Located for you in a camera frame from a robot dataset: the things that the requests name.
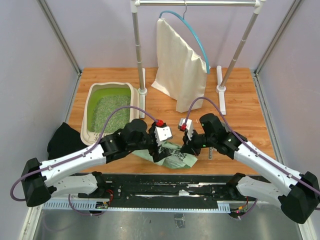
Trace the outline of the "piano pattern bag clip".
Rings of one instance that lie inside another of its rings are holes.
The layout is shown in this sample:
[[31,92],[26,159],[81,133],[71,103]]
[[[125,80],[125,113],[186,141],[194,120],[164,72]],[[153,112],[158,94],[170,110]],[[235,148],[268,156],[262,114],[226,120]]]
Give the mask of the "piano pattern bag clip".
[[213,159],[213,154],[214,154],[215,149],[213,147],[210,147],[208,149],[208,159],[212,160]]

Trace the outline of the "green cat litter bag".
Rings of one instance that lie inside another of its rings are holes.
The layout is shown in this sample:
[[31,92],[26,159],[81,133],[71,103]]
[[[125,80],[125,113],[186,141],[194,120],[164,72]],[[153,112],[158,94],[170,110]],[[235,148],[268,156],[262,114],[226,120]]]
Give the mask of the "green cat litter bag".
[[168,150],[170,156],[167,156],[159,162],[154,162],[148,150],[136,150],[132,154],[143,158],[158,166],[163,166],[169,169],[190,169],[197,162],[198,158],[194,155],[181,152],[181,146],[175,143],[166,141],[160,146],[160,151]]

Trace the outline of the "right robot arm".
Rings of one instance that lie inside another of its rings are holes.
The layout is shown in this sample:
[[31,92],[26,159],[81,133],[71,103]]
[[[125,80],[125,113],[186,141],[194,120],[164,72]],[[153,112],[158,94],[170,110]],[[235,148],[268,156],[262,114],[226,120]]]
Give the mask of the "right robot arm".
[[307,221],[320,203],[316,175],[310,171],[301,173],[276,161],[244,136],[230,130],[213,113],[203,115],[199,121],[203,133],[197,133],[191,119],[180,119],[178,128],[184,132],[181,152],[198,156],[203,148],[213,148],[265,178],[261,181],[236,173],[227,183],[226,193],[230,199],[255,198],[280,208],[295,223]]

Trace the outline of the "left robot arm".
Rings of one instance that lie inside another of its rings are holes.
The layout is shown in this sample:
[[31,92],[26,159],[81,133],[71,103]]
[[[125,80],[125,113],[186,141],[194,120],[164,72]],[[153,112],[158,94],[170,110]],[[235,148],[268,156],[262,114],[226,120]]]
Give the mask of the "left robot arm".
[[159,162],[170,156],[168,150],[160,147],[172,137],[171,128],[161,121],[148,128],[145,121],[134,119],[124,128],[74,153],[42,162],[37,158],[29,159],[21,181],[26,205],[36,207],[52,197],[68,194],[93,194],[101,198],[107,193],[107,185],[98,174],[80,177],[76,175],[78,172],[122,159],[139,150],[147,150],[152,160]]

